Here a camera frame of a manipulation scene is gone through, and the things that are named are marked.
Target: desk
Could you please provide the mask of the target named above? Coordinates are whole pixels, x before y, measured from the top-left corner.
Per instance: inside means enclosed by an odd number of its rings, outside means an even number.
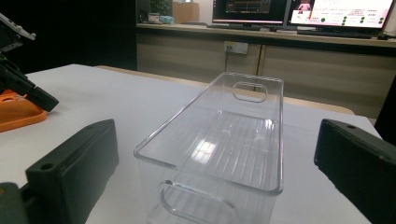
[[[114,119],[120,165],[87,223],[145,223],[134,148],[202,87],[72,64],[28,75],[60,103],[43,122],[0,133],[1,182],[26,183],[24,170],[86,125]],[[322,119],[376,133],[370,121],[346,113],[284,104],[284,191],[271,224],[369,223],[313,163]]]
[[[158,75],[154,75],[154,74],[136,72],[136,71],[131,71],[131,70],[127,70],[127,69],[109,67],[109,66],[104,66],[104,65],[99,65],[97,67],[103,68],[106,70],[110,70],[110,71],[140,76],[140,77],[150,77],[150,78],[155,78],[155,79],[160,79],[160,80],[165,80],[165,81],[176,82],[176,83],[180,83],[183,85],[199,87],[202,89],[205,88],[209,84],[209,83],[192,81],[192,80],[187,80],[187,79],[182,79],[182,78],[163,77],[163,76],[158,76]],[[312,101],[305,101],[305,100],[300,100],[300,99],[295,99],[295,98],[290,98],[290,97],[284,97],[283,102],[285,102],[287,104],[291,104],[291,105],[303,105],[303,106],[308,106],[311,108],[330,110],[330,111],[334,111],[334,112],[338,112],[338,113],[345,113],[345,114],[351,114],[351,115],[355,114],[355,113],[353,113],[352,110],[345,108],[345,107],[338,106],[338,105],[326,105],[326,104],[321,104],[321,103],[312,102]]]
[[[376,119],[396,71],[396,41],[138,24],[137,69],[209,82],[226,70],[276,77],[285,95],[340,105]],[[247,54],[224,52],[224,41],[249,43]]]
[[[198,25],[137,24],[139,34],[170,35],[297,49],[319,49],[336,52],[359,53],[395,57],[396,41],[353,39],[312,35],[292,35],[264,31],[213,29]]]

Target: clear plastic bin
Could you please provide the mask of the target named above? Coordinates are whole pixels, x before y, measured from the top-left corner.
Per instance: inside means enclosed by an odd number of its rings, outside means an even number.
[[[283,81],[223,73],[134,151],[148,223],[269,223]]]

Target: computer monitor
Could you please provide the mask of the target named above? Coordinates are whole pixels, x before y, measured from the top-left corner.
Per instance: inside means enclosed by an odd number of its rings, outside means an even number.
[[[393,0],[291,0],[288,25],[378,34]]]
[[[213,0],[213,23],[282,25],[287,0]]]

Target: keyboard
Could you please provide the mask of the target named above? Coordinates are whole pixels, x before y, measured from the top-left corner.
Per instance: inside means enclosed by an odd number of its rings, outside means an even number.
[[[207,25],[207,28],[227,29],[227,30],[244,30],[244,31],[260,31],[260,26],[239,26],[239,25]]]
[[[298,35],[318,35],[318,36],[330,36],[330,37],[357,38],[357,39],[371,39],[373,37],[372,35],[368,35],[368,34],[323,32],[323,31],[312,31],[312,30],[297,30],[297,34]]]

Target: container rim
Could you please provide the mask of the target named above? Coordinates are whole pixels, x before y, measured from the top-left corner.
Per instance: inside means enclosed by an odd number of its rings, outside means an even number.
[[[192,105],[192,103],[194,103],[195,101],[197,101],[210,87],[214,86],[215,83],[217,83],[217,81],[219,79],[221,79],[224,76],[238,76],[238,77],[248,77],[248,78],[257,78],[257,79],[261,79],[261,80],[269,80],[269,81],[275,81],[275,82],[279,82],[280,83],[280,106],[279,106],[279,131],[278,131],[278,135],[279,135],[279,146],[278,146],[278,161],[277,161],[277,185],[274,189],[257,189],[248,185],[244,185],[241,183],[237,183],[228,179],[224,179],[221,177],[216,177],[213,175],[206,175],[203,174],[201,172],[197,172],[197,171],[193,171],[190,169],[185,169],[183,167],[179,167],[179,166],[175,166],[173,164],[170,164],[168,162],[164,162],[164,161],[159,161],[159,160],[155,160],[152,159],[150,157],[146,157],[143,156],[140,151],[143,149],[143,147],[148,144],[157,134],[159,134],[166,126],[168,126],[175,118],[177,118],[185,109],[187,109],[188,107],[190,107]],[[217,78],[215,78],[210,84],[208,84],[198,95],[196,95],[192,100],[190,100],[187,104],[185,104],[184,106],[182,106],[182,108],[174,115],[172,116],[170,119],[168,119],[165,123],[163,123],[157,130],[155,130],[152,134],[150,134],[145,140],[143,140],[143,142],[141,142],[139,145],[137,145],[137,147],[134,150],[134,156],[142,161],[146,161],[152,164],[156,164],[156,165],[161,165],[165,168],[169,168],[169,169],[174,169],[174,170],[179,170],[181,172],[187,173],[187,174],[192,174],[192,175],[198,175],[198,176],[202,176],[205,178],[210,178],[210,179],[214,179],[214,180],[218,180],[227,184],[230,184],[232,186],[238,187],[240,189],[248,189],[251,191],[255,191],[257,193],[263,194],[265,196],[276,196],[279,195],[284,188],[284,172],[283,172],[283,86],[284,86],[284,81],[282,79],[279,78],[273,78],[273,77],[259,77],[259,76],[253,76],[253,75],[246,75],[246,74],[237,74],[237,73],[231,73],[231,72],[224,72],[221,75],[219,75]]]

